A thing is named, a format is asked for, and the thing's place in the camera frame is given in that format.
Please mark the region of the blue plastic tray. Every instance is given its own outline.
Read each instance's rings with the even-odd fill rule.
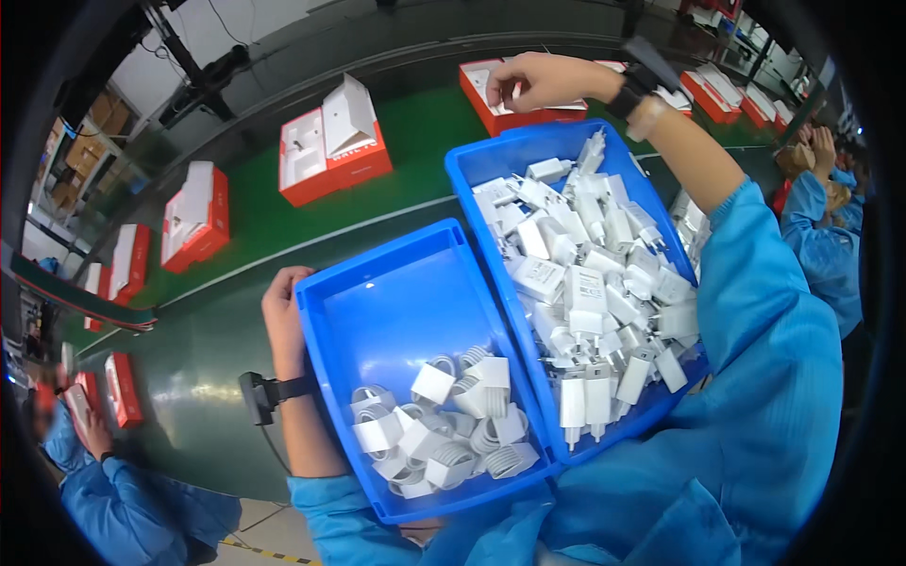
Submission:
[[[664,242],[669,248],[666,253],[667,258],[677,266],[680,275],[696,284],[692,265],[683,252],[679,237],[670,221],[670,215],[664,209],[664,205],[649,180],[632,162],[629,149],[623,143],[620,134],[605,120],[557,122],[507,130],[498,138],[486,139],[453,149],[445,159],[453,190],[459,196],[466,219],[475,232],[479,252],[487,262],[488,270],[504,304],[506,316],[515,330],[529,378],[535,387],[535,395],[544,415],[547,435],[551,438],[554,455],[560,462],[567,465],[579,464],[624,438],[640,435],[664,418],[680,402],[682,395],[709,373],[708,360],[702,355],[697,360],[683,365],[689,379],[689,384],[685,388],[671,395],[663,382],[649,385],[643,390],[639,403],[632,408],[630,413],[615,425],[607,427],[607,432],[600,444],[596,444],[591,435],[583,435],[582,440],[576,445],[575,451],[570,453],[568,445],[563,441],[560,412],[547,382],[544,365],[538,360],[539,353],[532,336],[532,329],[525,319],[525,310],[516,296],[516,288],[506,272],[494,237],[478,211],[471,188],[496,177],[506,177],[512,173],[522,175],[529,164],[544,159],[554,157],[576,159],[585,140],[601,126],[604,127],[607,137],[604,147],[604,162],[599,168],[599,172],[622,175],[623,184],[626,186],[630,199],[639,203],[657,221],[658,228],[664,236]],[[565,179],[561,180],[554,184],[553,188],[557,191],[563,190],[564,182]]]
[[[544,420],[487,283],[454,219],[437,222],[334,265],[295,286],[305,338],[333,424],[378,517],[427,519],[482,504],[542,481],[561,466],[549,453]],[[352,391],[377,384],[410,402],[421,366],[480,344],[510,360],[511,399],[528,417],[541,459],[522,474],[487,474],[437,494],[403,499],[387,488],[352,433]],[[447,407],[457,410],[452,403]]]

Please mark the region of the black wristband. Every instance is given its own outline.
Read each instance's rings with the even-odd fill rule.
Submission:
[[[607,111],[620,120],[627,120],[639,104],[641,104],[641,96],[624,84],[620,92],[607,105]]]

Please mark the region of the red and white box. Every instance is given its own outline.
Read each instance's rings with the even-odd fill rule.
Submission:
[[[229,242],[228,182],[210,161],[188,164],[186,182],[164,209],[160,265],[182,273]]]
[[[80,371],[75,374],[75,383],[82,386],[85,395],[88,397],[89,406],[99,411],[101,410],[101,399],[98,397],[98,380],[93,371]]]
[[[106,299],[110,296],[111,270],[104,264],[91,264],[88,266],[88,275],[85,277],[85,291],[94,293]],[[85,330],[92,332],[101,331],[101,321],[85,317]]]
[[[774,101],[774,108],[777,110],[777,116],[774,118],[774,127],[780,133],[784,133],[786,127],[793,121],[793,112],[782,101]]]
[[[115,351],[104,362],[107,372],[107,389],[113,397],[113,411],[120,428],[132,428],[144,421],[139,407],[139,397],[132,382],[129,354]]]
[[[743,96],[727,75],[713,64],[698,67],[696,71],[685,71],[679,81],[694,97],[695,101],[718,124],[731,124],[739,119]]]
[[[392,170],[371,95],[348,74],[320,108],[280,129],[277,184],[293,206]]]
[[[491,72],[504,63],[503,59],[488,59],[485,61],[465,62],[459,65],[459,86],[466,94],[478,117],[485,125],[487,133],[492,137],[500,135],[503,130],[520,128],[532,124],[541,124],[550,121],[577,121],[585,120],[588,105],[585,101],[578,100],[564,106],[551,106],[532,110],[525,114],[516,114],[504,108],[503,104],[491,107],[487,104],[487,80]],[[519,85],[513,89],[513,98],[519,97]]]
[[[108,298],[117,304],[128,304],[145,286],[148,269],[150,229],[141,224],[120,226],[120,236],[113,248],[111,282]]]
[[[742,94],[742,104],[739,108],[755,122],[759,128],[764,128],[768,124],[773,124],[777,115],[774,103],[771,102],[753,82],[743,89],[738,87],[739,93]]]

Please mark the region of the blue lab coat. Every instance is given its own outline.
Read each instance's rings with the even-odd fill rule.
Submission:
[[[211,547],[239,525],[239,500],[134,466],[116,457],[98,464],[59,401],[43,448],[66,473],[63,507],[112,566],[185,564],[186,536]]]
[[[56,400],[53,423],[41,447],[66,475],[94,462],[94,456],[88,452],[75,433],[69,406],[60,398]]]
[[[837,226],[814,227],[826,203],[824,186],[812,172],[801,174],[780,216],[780,232],[799,258],[812,293],[834,309],[842,339],[862,319],[859,236]]]
[[[849,188],[855,188],[857,185],[855,175],[852,171],[844,171],[837,166],[831,169],[831,180],[846,185]]]
[[[536,542],[594,564],[775,561],[831,469],[840,336],[755,183],[710,220],[699,288],[715,374],[707,389],[683,398],[645,440],[447,517],[424,552],[376,519],[354,477],[290,477],[324,563],[527,566]]]

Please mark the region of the finger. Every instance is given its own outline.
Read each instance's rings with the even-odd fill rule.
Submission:
[[[304,279],[305,277],[311,275],[313,272],[314,270],[311,267],[305,267],[303,265],[284,267],[277,272],[277,275],[271,282],[270,287],[268,287],[267,291],[265,292],[265,297],[276,296],[278,298],[288,299],[290,295],[290,283],[293,281],[293,278],[296,276],[301,276]]]

